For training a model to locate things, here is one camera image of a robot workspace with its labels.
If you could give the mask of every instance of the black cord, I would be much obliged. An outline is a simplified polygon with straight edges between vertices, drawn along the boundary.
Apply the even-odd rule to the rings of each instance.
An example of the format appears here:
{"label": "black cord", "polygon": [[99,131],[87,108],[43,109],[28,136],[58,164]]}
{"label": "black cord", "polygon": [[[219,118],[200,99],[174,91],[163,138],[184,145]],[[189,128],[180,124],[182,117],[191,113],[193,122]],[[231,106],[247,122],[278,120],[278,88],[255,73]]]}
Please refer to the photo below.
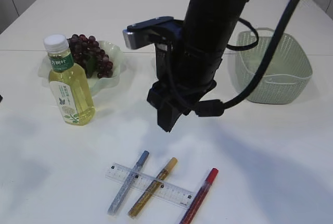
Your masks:
{"label": "black cord", "polygon": [[254,77],[252,78],[249,85],[235,98],[231,99],[230,101],[226,102],[224,104],[224,108],[231,108],[243,100],[245,100],[258,86],[259,82],[263,78],[268,66],[270,65],[270,62],[272,61],[272,58],[274,56],[274,53],[276,51],[276,48],[283,36],[283,33],[288,25],[288,22],[295,11],[297,4],[300,0],[290,0],[283,15],[280,18],[280,21],[275,29],[275,32],[273,34],[272,40],[265,52],[265,55],[258,67],[258,70],[256,71]]}
{"label": "black cord", "polygon": [[170,58],[171,58],[171,52],[172,52],[172,44],[169,42],[166,45],[166,58],[165,58],[165,64],[166,64],[166,72],[168,74],[169,84],[171,85],[172,93],[176,97],[177,101],[185,108],[188,108],[190,110],[195,110],[194,105],[189,104],[187,101],[183,99],[183,97],[179,94],[175,81],[173,79],[171,64],[170,64]]}
{"label": "black cord", "polygon": [[256,41],[254,43],[251,43],[246,46],[232,46],[232,45],[227,44],[227,48],[232,51],[248,51],[249,49],[257,47],[257,45],[259,44],[258,31],[252,26],[252,24],[249,21],[244,20],[242,18],[239,18],[238,21],[240,23],[244,24],[246,27],[248,27],[253,32],[253,34],[255,35]]}

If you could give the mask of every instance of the blue glitter pen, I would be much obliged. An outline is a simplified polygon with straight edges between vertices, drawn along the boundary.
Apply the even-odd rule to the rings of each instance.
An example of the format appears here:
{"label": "blue glitter pen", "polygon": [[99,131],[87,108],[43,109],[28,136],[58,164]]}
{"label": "blue glitter pen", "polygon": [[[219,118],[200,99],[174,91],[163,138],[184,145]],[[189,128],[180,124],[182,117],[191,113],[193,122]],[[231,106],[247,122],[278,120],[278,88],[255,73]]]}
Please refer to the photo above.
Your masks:
{"label": "blue glitter pen", "polygon": [[120,205],[122,204],[123,200],[125,199],[125,196],[127,195],[128,191],[131,188],[131,185],[134,182],[136,173],[139,172],[142,169],[143,164],[145,163],[147,157],[149,155],[148,151],[144,151],[141,155],[140,159],[137,161],[135,166],[133,167],[130,174],[127,176],[123,186],[121,186],[121,189],[119,190],[118,194],[115,196],[113,202],[111,203],[108,214],[109,215],[115,215],[118,211]]}

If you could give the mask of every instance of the white bottle cap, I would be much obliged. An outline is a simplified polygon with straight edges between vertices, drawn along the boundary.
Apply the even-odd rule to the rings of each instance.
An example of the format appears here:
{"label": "white bottle cap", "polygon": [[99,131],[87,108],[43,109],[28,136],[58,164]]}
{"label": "white bottle cap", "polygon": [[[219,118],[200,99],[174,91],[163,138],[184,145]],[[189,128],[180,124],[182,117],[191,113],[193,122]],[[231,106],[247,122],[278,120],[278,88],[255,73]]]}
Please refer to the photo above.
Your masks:
{"label": "white bottle cap", "polygon": [[44,47],[47,52],[57,54],[68,49],[69,45],[64,35],[50,35],[44,39]]}

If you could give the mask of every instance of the plastic basket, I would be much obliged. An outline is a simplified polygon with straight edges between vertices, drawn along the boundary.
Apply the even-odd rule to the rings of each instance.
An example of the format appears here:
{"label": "plastic basket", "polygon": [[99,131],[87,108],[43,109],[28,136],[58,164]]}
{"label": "plastic basket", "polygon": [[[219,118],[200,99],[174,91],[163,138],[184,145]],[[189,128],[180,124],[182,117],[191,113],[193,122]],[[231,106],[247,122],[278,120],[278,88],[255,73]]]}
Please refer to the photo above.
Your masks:
{"label": "plastic basket", "polygon": [[[236,76],[241,90],[252,80],[274,32],[269,28],[257,30],[258,46],[236,55]],[[239,34],[237,43],[248,45],[254,41],[253,33],[245,31]],[[312,68],[302,47],[291,35],[284,34],[263,79],[247,100],[265,104],[291,103],[302,93],[311,76]]]}

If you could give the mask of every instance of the ruler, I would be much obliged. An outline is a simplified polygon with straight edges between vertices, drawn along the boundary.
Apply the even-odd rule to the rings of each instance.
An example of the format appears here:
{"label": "ruler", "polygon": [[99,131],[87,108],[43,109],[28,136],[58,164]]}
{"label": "ruler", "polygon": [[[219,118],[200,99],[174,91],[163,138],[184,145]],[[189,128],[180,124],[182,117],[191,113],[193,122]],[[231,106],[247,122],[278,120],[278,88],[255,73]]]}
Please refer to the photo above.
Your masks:
{"label": "ruler", "polygon": [[[106,177],[108,179],[123,184],[127,176],[130,174],[130,172],[134,171],[132,171],[131,168],[124,167],[120,164],[114,163],[108,169]],[[193,198],[195,197],[194,192],[182,189],[178,186],[156,179],[155,177],[146,175],[141,172],[134,172],[134,173],[136,174],[136,176],[132,184],[133,188],[139,189],[140,191],[143,192],[154,180],[159,181],[162,184],[160,185],[159,189],[155,191],[153,196],[165,200],[167,202],[173,203],[183,208],[188,208],[191,205]]]}

